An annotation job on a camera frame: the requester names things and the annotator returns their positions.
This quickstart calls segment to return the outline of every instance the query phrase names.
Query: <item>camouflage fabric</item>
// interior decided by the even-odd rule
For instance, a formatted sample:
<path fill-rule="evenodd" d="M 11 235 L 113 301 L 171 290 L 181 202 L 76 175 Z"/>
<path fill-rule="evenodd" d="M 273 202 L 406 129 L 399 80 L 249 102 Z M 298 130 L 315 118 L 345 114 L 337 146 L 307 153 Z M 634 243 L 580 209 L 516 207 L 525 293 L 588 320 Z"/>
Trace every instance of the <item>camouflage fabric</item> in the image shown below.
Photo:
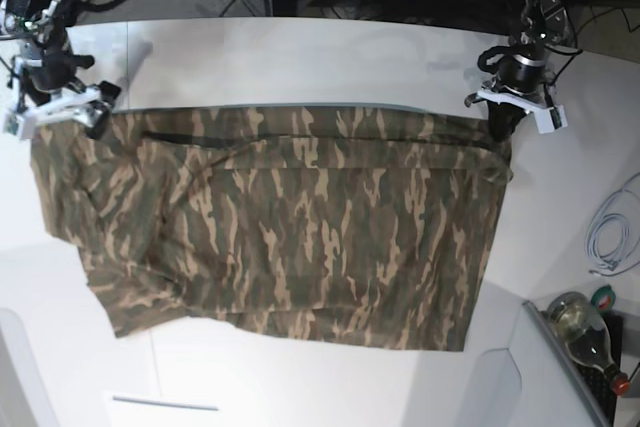
<path fill-rule="evenodd" d="M 48 231 L 117 336 L 184 317 L 295 339 L 461 350 L 510 146 L 483 121 L 373 108 L 130 112 L 42 128 Z"/>

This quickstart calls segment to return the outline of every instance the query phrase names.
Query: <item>white table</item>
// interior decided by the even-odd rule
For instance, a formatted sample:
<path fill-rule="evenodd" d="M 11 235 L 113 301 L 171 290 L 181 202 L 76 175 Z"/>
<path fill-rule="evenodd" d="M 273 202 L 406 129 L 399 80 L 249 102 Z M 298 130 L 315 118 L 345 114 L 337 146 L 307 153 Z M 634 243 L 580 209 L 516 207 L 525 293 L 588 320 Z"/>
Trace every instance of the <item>white table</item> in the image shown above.
<path fill-rule="evenodd" d="M 471 117 L 484 115 L 481 107 L 466 109 L 463 104 L 483 79 L 475 67 L 477 57 L 500 40 L 421 26 L 318 19 L 107 24 L 77 28 L 72 38 L 78 53 L 98 58 L 98 65 L 83 74 L 85 80 L 116 80 L 125 87 L 123 109 L 364 103 Z M 101 362 L 110 358 L 114 364 L 132 365 L 135 359 L 146 359 L 152 346 L 158 366 L 157 371 L 132 370 L 138 379 L 146 376 L 143 382 L 112 379 L 107 387 L 214 402 L 232 412 L 238 425 L 453 425 L 475 360 L 488 349 L 508 345 L 523 299 L 544 307 L 560 292 L 588 292 L 602 284 L 587 273 L 584 231 L 604 197 L 640 170 L 640 66 L 584 54 L 563 74 L 559 98 L 567 108 L 569 128 L 540 136 L 528 119 L 514 138 L 515 177 L 507 190 L 464 354 L 281 341 L 212 321 L 184 320 L 128 339 L 137 343 L 135 349 L 102 340 Z M 33 251 L 48 238 L 26 166 L 27 150 L 10 144 L 0 139 L 3 169 L 10 166 L 12 172 L 3 180 L 8 195 L 0 197 L 0 209 L 16 214 L 0 223 L 0 249 L 19 246 Z M 2 259 L 0 253 L 0 277 L 7 279 L 11 273 L 13 278 L 0 285 L 0 307 L 14 306 L 27 319 L 45 384 L 53 389 L 61 374 L 47 357 L 44 343 L 38 344 L 45 342 L 44 331 L 38 330 L 45 329 L 42 313 L 19 298 L 20 288 L 30 285 L 21 275 L 52 275 L 51 271 L 35 261 L 23 266 L 24 273 L 3 270 Z M 77 280 L 81 273 L 73 275 Z M 640 270 L 611 283 L 620 305 L 640 311 L 634 301 L 640 299 Z M 87 295 L 85 290 L 74 292 Z M 46 289 L 40 294 L 59 295 Z M 77 321 L 88 322 L 94 315 L 104 324 L 104 314 L 97 305 L 94 309 Z M 78 344 L 73 355 L 87 365 L 95 362 L 81 348 L 86 341 L 73 335 Z M 79 425 L 73 421 L 83 418 L 70 400 L 72 392 L 79 395 L 80 385 L 78 381 L 76 390 L 60 393 L 53 401 L 67 421 L 64 425 Z M 247 408 L 249 399 L 256 408 Z M 86 402 L 99 408 L 88 397 Z"/>

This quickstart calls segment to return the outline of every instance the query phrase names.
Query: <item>bottle cap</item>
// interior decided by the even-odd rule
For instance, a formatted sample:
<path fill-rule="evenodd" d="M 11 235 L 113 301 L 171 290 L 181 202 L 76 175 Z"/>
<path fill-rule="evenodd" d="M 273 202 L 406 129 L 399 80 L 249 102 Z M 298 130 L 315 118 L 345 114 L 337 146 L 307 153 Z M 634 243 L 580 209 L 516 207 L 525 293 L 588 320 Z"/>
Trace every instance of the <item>bottle cap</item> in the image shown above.
<path fill-rule="evenodd" d="M 618 396 L 626 394 L 629 387 L 631 387 L 631 382 L 629 382 L 627 374 L 620 374 L 611 381 L 611 390 Z"/>

